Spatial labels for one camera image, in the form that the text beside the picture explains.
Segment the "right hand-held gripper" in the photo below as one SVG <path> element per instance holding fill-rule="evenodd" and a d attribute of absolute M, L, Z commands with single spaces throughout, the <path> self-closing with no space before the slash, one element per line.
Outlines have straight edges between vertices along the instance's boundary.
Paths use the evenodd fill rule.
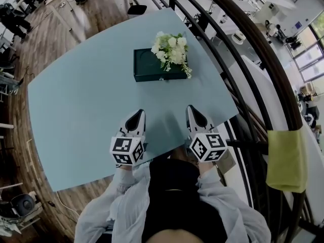
<path fill-rule="evenodd" d="M 226 141 L 219 133 L 212 119 L 203 115 L 193 105 L 186 108 L 186 124 L 193 138 L 189 149 L 201 163 L 218 161 L 228 149 Z"/>

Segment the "dark green drawer box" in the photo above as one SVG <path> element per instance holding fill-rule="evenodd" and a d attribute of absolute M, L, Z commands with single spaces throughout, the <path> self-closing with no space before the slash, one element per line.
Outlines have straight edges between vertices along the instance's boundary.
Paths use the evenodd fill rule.
<path fill-rule="evenodd" d="M 170 70 L 164 71 L 165 67 L 161 67 L 161 61 L 151 52 L 151 49 L 134 50 L 134 71 L 138 74 L 153 74 L 160 72 L 183 72 L 181 65 L 170 64 Z"/>

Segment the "grey round floor fan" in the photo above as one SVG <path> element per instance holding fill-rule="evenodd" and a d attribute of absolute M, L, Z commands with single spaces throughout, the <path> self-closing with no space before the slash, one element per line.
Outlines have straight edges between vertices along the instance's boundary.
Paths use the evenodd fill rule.
<path fill-rule="evenodd" d="M 37 206 L 32 196 L 26 193 L 12 198 L 10 204 L 14 219 L 24 218 L 42 207 L 42 204 Z"/>

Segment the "person's left forearm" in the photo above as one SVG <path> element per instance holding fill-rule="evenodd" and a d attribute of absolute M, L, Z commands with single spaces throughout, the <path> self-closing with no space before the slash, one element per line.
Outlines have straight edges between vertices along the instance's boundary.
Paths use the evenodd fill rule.
<path fill-rule="evenodd" d="M 111 243 L 141 243 L 150 199 L 150 163 L 132 171 L 118 168 L 104 193 L 82 211 L 74 243 L 96 243 L 106 232 Z"/>

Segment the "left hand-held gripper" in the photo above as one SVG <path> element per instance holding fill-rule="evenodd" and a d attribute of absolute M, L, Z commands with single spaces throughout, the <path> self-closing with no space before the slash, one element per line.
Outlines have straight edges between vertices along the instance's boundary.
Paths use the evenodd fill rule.
<path fill-rule="evenodd" d="M 134 166 L 144 158 L 146 113 L 143 109 L 131 112 L 121 120 L 119 132 L 125 136 L 111 138 L 109 152 L 117 165 Z"/>

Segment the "person's black clothed body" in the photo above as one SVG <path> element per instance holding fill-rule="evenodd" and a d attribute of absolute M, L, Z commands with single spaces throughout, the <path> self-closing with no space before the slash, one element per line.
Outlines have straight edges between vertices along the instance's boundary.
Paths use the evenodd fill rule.
<path fill-rule="evenodd" d="M 218 211 L 200 199 L 197 167 L 179 159 L 163 159 L 152 161 L 149 171 L 149 207 L 142 242 L 163 230 L 184 230 L 204 243 L 226 242 Z"/>

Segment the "white flower bouquet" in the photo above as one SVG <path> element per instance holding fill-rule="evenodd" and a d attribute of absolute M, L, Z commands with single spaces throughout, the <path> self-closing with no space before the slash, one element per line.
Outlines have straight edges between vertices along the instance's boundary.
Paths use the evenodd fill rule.
<path fill-rule="evenodd" d="M 172 35 L 162 31 L 156 34 L 151 52 L 160 61 L 160 67 L 164 72 L 170 72 L 172 66 L 180 67 L 188 79 L 192 77 L 192 69 L 188 67 L 187 39 L 183 34 Z"/>

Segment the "pale flat box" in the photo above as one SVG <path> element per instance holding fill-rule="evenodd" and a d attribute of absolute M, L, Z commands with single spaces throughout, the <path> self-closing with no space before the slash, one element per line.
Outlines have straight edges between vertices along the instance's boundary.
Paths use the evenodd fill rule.
<path fill-rule="evenodd" d="M 216 166 L 223 175 L 226 174 L 235 165 L 236 162 L 228 149 L 225 151 L 222 157 L 216 161 Z"/>

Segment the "white standing air conditioner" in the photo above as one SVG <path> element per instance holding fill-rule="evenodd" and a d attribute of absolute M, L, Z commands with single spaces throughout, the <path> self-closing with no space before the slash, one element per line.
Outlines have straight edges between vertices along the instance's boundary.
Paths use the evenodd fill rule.
<path fill-rule="evenodd" d="M 265 23 L 266 20 L 271 20 L 279 11 L 279 8 L 276 4 L 271 2 L 266 2 L 263 7 L 257 11 L 254 15 L 260 23 Z"/>

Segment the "large glass window wall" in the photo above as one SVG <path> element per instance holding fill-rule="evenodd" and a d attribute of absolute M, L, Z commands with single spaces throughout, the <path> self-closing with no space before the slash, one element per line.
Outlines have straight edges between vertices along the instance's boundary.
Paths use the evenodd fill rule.
<path fill-rule="evenodd" d="M 292 50 L 294 62 L 304 82 L 324 76 L 324 11 L 297 35 Z"/>

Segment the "yellow-green cloth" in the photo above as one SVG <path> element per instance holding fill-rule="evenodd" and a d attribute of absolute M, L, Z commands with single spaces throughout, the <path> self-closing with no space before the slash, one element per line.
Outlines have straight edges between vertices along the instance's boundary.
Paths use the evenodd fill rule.
<path fill-rule="evenodd" d="M 302 193 L 308 182 L 308 154 L 302 129 L 268 131 L 266 184 L 280 191 Z"/>

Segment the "person's right forearm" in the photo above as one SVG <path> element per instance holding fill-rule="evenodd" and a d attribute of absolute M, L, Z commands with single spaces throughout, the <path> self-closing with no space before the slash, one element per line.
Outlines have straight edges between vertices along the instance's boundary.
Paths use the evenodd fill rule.
<path fill-rule="evenodd" d="M 271 243 L 265 218 L 243 202 L 236 192 L 223 186 L 212 162 L 198 164 L 198 193 L 202 201 L 219 213 L 227 234 L 225 243 Z"/>

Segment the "black stool seat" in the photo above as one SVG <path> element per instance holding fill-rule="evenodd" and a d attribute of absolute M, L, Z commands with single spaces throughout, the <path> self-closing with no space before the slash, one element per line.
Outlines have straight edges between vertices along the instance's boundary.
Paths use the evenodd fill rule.
<path fill-rule="evenodd" d="M 127 14 L 130 16 L 143 15 L 147 10 L 146 5 L 132 5 L 127 11 Z"/>

